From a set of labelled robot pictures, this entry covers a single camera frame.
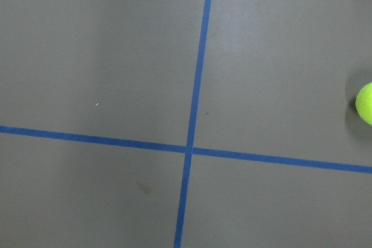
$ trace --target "blue tape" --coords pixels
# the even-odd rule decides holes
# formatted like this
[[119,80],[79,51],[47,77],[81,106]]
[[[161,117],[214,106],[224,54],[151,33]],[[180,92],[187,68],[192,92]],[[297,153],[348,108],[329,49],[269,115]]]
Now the blue tape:
[[285,164],[285,165],[291,165],[291,166],[325,168],[328,170],[352,171],[352,172],[363,172],[363,173],[372,174],[372,167],[369,167],[369,166],[350,165],[350,164],[341,164],[341,163],[324,162],[324,161],[313,161],[313,160],[305,160],[305,159],[295,159],[295,158],[288,158],[288,157],[259,155],[259,154],[251,154],[251,153],[206,149],[206,148],[194,148],[193,153],[197,155],[222,157],[222,158],[229,158],[229,159],[240,159],[240,160],[258,161],[258,162],[265,162],[265,163]]
[[161,151],[178,152],[178,153],[185,152],[185,146],[167,145],[163,143],[153,143],[153,142],[129,141],[127,139],[103,138],[100,136],[77,135],[77,134],[33,130],[33,129],[25,129],[25,128],[8,127],[8,126],[0,126],[0,133],[23,135],[23,136],[37,136],[39,138],[49,138],[49,139],[62,139],[65,141],[99,143],[101,145],[125,146],[128,148],[143,148],[143,149],[161,150]]
[[198,60],[196,61],[194,89],[192,91],[191,111],[190,111],[190,118],[189,118],[189,124],[188,124],[188,132],[187,132],[187,144],[186,144],[186,151],[185,151],[184,169],[183,169],[183,176],[182,176],[182,182],[181,182],[180,202],[178,204],[176,234],[174,237],[175,248],[180,248],[181,241],[182,241],[182,232],[183,232],[183,227],[184,227],[186,199],[187,199],[187,188],[188,188],[188,181],[189,181],[189,176],[190,176],[190,171],[191,171],[192,150],[193,150],[194,138],[195,138],[196,117],[198,115],[200,86],[202,82],[204,54],[205,54],[205,46],[206,46],[206,41],[207,41],[211,1],[212,0],[204,0],[203,19],[202,19],[201,33],[200,33],[200,39],[199,39],[199,49],[198,49]]

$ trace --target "stain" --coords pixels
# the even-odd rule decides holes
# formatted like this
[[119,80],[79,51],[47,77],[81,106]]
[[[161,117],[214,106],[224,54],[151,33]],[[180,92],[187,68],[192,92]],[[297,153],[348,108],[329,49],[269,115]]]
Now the stain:
[[145,183],[143,182],[140,182],[138,180],[135,181],[135,183],[137,184],[137,186],[139,187],[139,189],[146,195],[150,195],[152,189],[150,186],[146,185]]

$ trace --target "yellow tennis ball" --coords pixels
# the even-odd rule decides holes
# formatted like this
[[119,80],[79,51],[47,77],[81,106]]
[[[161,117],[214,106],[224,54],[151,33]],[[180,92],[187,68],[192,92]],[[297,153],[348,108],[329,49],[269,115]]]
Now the yellow tennis ball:
[[372,125],[372,82],[365,85],[356,96],[356,110],[360,117]]

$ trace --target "gray floor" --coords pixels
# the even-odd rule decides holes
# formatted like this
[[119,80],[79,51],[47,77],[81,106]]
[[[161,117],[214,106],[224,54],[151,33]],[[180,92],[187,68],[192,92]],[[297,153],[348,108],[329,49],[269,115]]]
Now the gray floor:
[[[212,0],[195,144],[372,166],[372,0]],[[0,0],[0,125],[186,145],[204,0]],[[0,247],[172,247],[181,153],[0,134]],[[182,247],[370,247],[369,174],[194,155]]]

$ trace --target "blue tape line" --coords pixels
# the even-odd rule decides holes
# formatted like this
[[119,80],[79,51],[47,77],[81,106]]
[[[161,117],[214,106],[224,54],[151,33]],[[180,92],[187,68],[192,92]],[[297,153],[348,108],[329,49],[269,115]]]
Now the blue tape line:
[[25,129],[25,128],[8,127],[8,126],[0,126],[0,133],[23,135],[23,136],[37,136],[39,138],[49,138],[49,139],[62,139],[65,141],[99,143],[101,145],[125,146],[128,148],[143,148],[143,149],[153,149],[153,150],[179,152],[179,153],[185,152],[185,146],[167,145],[163,143],[153,143],[153,142],[129,141],[127,139],[103,138],[100,136],[77,135],[77,134],[33,130],[33,129]]
[[199,39],[199,49],[198,49],[198,60],[196,61],[194,89],[192,91],[191,111],[190,111],[190,118],[189,118],[189,124],[188,124],[188,132],[187,132],[187,144],[186,144],[186,151],[185,151],[184,169],[183,169],[183,176],[182,176],[182,182],[181,182],[180,202],[178,204],[176,234],[174,237],[175,248],[181,247],[182,232],[183,232],[184,219],[185,219],[187,188],[188,188],[188,181],[189,181],[190,170],[191,170],[192,150],[194,146],[196,117],[198,115],[200,86],[202,82],[204,54],[205,54],[205,46],[206,46],[206,41],[207,41],[211,1],[212,0],[204,0],[203,19],[202,19],[201,33],[200,33],[200,39]]
[[372,167],[369,167],[369,166],[350,165],[350,164],[332,163],[332,162],[324,162],[324,161],[313,161],[313,160],[305,160],[305,159],[295,159],[295,158],[288,158],[288,157],[259,155],[259,154],[251,154],[251,153],[206,149],[206,148],[194,148],[193,153],[197,155],[222,157],[222,158],[229,158],[229,159],[240,159],[240,160],[258,161],[258,162],[265,162],[265,163],[285,164],[285,165],[291,165],[291,166],[310,167],[310,168],[326,168],[328,170],[352,171],[352,172],[363,172],[363,173],[372,174]]

